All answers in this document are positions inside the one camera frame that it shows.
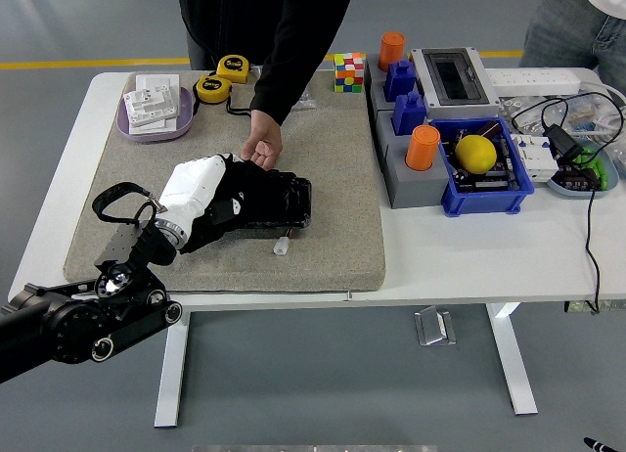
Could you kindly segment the person's hand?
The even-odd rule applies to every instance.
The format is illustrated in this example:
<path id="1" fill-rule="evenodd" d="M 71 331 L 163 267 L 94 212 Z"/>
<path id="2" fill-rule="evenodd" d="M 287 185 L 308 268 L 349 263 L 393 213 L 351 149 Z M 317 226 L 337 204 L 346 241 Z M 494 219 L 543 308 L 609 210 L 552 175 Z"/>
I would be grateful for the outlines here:
<path id="1" fill-rule="evenodd" d="M 272 169 L 283 149 L 280 125 L 267 113 L 250 112 L 250 133 L 240 157 L 265 170 Z"/>

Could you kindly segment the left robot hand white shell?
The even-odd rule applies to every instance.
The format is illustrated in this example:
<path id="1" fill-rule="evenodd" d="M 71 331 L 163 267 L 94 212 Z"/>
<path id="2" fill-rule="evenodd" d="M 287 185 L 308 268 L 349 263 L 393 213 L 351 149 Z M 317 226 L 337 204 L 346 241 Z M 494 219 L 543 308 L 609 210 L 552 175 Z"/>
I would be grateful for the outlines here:
<path id="1" fill-rule="evenodd" d="M 189 236 L 194 220 L 204 215 L 225 173 L 226 159 L 220 155 L 176 165 L 158 199 L 165 211 L 156 216 L 156 226 L 176 236 Z"/>

